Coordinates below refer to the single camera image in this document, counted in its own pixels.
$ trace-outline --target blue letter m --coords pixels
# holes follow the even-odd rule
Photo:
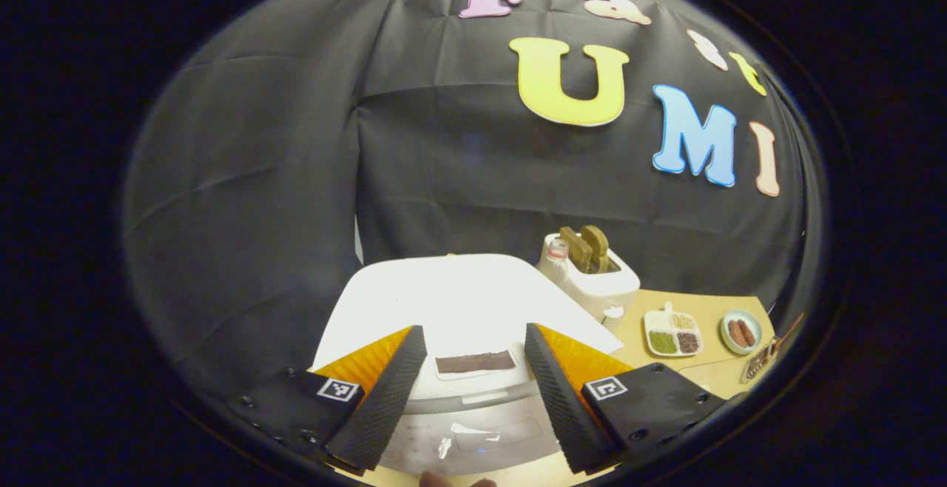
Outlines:
[[[727,108],[714,106],[706,122],[701,125],[697,110],[683,90],[672,86],[654,86],[654,95],[664,103],[664,143],[654,154],[654,167],[680,174],[684,172],[681,143],[687,151],[690,172],[697,176],[704,169],[713,152],[713,161],[707,167],[707,180],[718,186],[733,187],[733,127],[737,117]]]

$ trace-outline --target finger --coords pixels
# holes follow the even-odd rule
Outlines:
[[[451,484],[446,477],[437,476],[437,474],[425,470],[420,475],[420,480],[417,481],[417,487],[451,487]]]

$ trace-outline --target green food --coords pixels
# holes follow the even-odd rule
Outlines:
[[[674,353],[677,352],[677,346],[674,346],[674,338],[670,333],[648,332],[648,338],[652,342],[654,352]]]

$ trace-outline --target white tray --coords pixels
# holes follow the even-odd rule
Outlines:
[[[674,321],[672,319],[673,315],[680,315],[681,318],[690,319],[690,322],[693,323],[693,328],[677,328],[674,326]],[[666,302],[664,305],[663,312],[646,312],[644,318],[645,325],[645,339],[648,342],[648,349],[654,354],[661,357],[686,357],[690,355],[699,355],[699,353],[704,351],[704,338],[701,336],[701,330],[697,326],[697,319],[688,314],[681,314],[680,312],[674,312],[672,307],[670,307],[670,302]],[[650,342],[650,333],[651,332],[662,332],[670,333],[674,340],[674,353],[663,353],[657,352],[654,349],[654,346]],[[677,339],[678,332],[689,332],[697,336],[697,349],[694,352],[683,353],[681,352],[681,345]]]

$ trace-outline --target black cloth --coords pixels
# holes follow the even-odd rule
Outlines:
[[[757,295],[790,275],[804,216],[796,124],[735,62],[721,72],[687,36],[740,49],[662,5],[649,26],[583,0],[524,0],[460,19],[467,0],[267,0],[170,80],[142,129],[124,190],[133,291],[165,355],[204,392],[232,397],[308,366],[346,281],[365,264],[454,253],[535,262],[542,237],[596,224],[646,289]],[[620,49],[626,105],[583,129],[525,108],[512,38],[557,38],[568,95],[595,95],[586,44]],[[725,188],[652,165],[657,84],[700,119],[737,116]],[[750,121],[775,134],[781,193],[755,188]]]

